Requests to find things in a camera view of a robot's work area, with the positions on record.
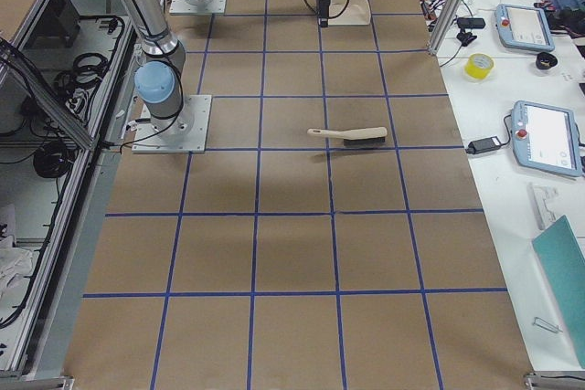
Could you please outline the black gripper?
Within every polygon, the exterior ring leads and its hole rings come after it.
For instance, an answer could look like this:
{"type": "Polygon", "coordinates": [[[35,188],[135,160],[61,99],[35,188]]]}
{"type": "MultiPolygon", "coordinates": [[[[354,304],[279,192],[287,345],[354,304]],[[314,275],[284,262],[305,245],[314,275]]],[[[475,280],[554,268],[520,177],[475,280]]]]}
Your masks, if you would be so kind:
{"type": "Polygon", "coordinates": [[[331,0],[316,0],[319,27],[328,27],[331,0]]]}

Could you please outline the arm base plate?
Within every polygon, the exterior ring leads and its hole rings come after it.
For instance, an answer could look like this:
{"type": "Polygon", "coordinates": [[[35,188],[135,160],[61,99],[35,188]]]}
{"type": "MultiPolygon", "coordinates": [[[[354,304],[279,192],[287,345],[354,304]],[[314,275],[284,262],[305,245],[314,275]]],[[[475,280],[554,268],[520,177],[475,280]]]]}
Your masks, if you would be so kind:
{"type": "Polygon", "coordinates": [[[169,7],[171,16],[223,15],[227,0],[172,0],[169,7]]]}
{"type": "Polygon", "coordinates": [[[160,131],[174,119],[152,121],[144,104],[141,117],[148,122],[136,129],[137,142],[132,144],[134,153],[203,153],[206,150],[208,124],[211,113],[211,95],[187,95],[178,119],[170,128],[160,131]]]}

